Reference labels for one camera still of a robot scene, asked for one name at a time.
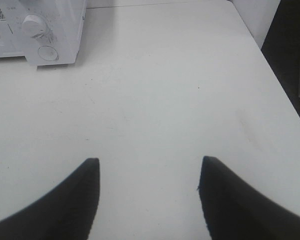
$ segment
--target white knob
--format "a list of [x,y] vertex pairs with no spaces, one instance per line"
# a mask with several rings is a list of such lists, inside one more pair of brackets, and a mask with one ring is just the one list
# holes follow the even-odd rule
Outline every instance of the white knob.
[[30,37],[36,37],[46,33],[45,21],[36,15],[28,15],[25,17],[22,23],[22,31],[25,35]]

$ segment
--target floor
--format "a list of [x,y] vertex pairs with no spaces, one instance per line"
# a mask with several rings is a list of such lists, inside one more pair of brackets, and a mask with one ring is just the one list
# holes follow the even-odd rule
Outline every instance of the floor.
[[262,52],[300,116],[300,0],[281,0]]

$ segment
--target white table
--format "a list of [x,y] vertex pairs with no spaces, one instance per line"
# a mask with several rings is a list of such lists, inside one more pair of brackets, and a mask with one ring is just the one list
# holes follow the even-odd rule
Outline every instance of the white table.
[[0,59],[0,220],[98,157],[90,239],[209,239],[204,155],[300,215],[300,119],[230,2],[90,9],[76,64]]

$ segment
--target table surface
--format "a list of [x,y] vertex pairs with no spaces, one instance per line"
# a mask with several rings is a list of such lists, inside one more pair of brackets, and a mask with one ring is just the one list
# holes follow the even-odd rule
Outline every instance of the table surface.
[[204,155],[300,215],[300,119],[228,1],[88,9],[75,64],[0,59],[0,219],[98,157],[90,239],[209,239]]

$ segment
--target black object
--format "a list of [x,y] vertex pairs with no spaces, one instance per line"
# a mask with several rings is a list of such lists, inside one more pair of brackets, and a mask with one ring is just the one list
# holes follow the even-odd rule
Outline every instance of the black object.
[[99,195],[99,160],[90,158],[41,199],[0,221],[0,240],[86,240]]
[[256,191],[215,157],[203,158],[199,193],[212,240],[300,240],[299,216]]

